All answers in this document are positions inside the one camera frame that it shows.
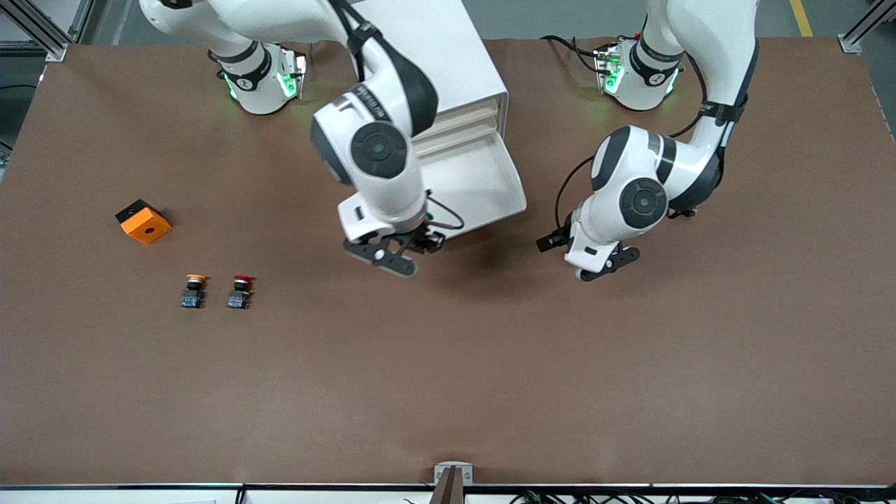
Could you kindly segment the red cap push button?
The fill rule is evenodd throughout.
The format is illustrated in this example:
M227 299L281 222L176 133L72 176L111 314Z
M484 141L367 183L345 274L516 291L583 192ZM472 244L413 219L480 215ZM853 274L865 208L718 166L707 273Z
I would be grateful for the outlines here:
M249 275L234 275L233 288L227 294L227 306L231 309L247 309L253 296L253 281L255 278Z

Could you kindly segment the grey metal bracket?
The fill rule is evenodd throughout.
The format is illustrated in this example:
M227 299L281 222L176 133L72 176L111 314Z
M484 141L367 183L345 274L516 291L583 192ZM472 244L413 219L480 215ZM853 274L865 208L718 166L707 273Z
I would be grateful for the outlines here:
M439 463L434 468L434 490L428 504L466 504L466 491L474 484L471 463Z

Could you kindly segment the brown table mat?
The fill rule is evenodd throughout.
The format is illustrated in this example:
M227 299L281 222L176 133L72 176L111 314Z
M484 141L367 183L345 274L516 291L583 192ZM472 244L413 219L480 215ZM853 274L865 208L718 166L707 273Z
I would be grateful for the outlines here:
M641 259L580 283L552 226L621 111L569 54L487 42L528 208L400 279L342 251L348 188L309 144L353 82L253 117L204 49L75 47L0 184L0 484L896 482L896 144L867 62L766 38L723 182ZM150 245L115 214L170 222ZM180 306L188 274L204 306ZM247 309L227 306L249 275Z

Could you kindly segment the orange and black box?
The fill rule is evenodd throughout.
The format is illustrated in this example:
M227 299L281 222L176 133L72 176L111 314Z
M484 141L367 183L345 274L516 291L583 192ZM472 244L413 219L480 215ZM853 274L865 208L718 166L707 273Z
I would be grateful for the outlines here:
M122 231L144 245L151 245L172 229L170 222L144 199L137 199L115 214Z

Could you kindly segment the yellow cap push button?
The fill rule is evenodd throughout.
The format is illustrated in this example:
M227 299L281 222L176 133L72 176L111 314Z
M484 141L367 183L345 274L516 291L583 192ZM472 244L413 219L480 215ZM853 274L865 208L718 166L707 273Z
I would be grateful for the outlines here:
M180 306L186 309L201 309L204 306L206 277L201 274L188 274L185 290L181 295Z

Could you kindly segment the white table edge strip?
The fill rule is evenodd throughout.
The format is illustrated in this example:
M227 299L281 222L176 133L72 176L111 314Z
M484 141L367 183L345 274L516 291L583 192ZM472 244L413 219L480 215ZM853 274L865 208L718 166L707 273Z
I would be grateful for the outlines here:
M0 504L428 504L434 484L0 485ZM896 504L896 482L474 484L466 504Z

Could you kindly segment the aluminium frame profile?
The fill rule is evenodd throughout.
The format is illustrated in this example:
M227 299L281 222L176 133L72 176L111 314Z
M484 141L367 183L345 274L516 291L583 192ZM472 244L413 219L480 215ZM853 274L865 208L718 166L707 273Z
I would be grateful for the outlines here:
M0 0L0 55L45 55L64 60L85 39L98 0Z
M839 33L839 47L846 54L860 54L863 39L890 20L896 20L896 0L873 0L867 12L846 33Z

